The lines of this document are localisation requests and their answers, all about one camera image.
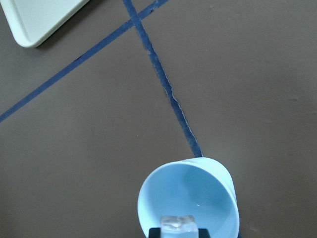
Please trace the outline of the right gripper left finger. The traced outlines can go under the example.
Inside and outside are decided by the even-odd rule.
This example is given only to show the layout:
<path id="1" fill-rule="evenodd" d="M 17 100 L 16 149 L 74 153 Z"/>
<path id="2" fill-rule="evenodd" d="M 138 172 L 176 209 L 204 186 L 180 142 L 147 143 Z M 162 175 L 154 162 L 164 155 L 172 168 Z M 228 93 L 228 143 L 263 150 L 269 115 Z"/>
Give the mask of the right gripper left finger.
<path id="1" fill-rule="evenodd" d="M 161 238 L 160 228 L 150 228 L 149 229 L 149 238 Z"/>

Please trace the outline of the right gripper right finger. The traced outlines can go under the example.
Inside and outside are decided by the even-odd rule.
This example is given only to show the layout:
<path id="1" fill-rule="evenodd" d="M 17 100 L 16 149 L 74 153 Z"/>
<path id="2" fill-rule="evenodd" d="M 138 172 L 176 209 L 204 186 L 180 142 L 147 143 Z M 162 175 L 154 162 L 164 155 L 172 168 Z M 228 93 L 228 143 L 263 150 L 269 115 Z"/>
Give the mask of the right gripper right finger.
<path id="1" fill-rule="evenodd" d="M 198 235 L 199 238 L 210 238 L 210 234 L 207 229 L 199 228 Z"/>

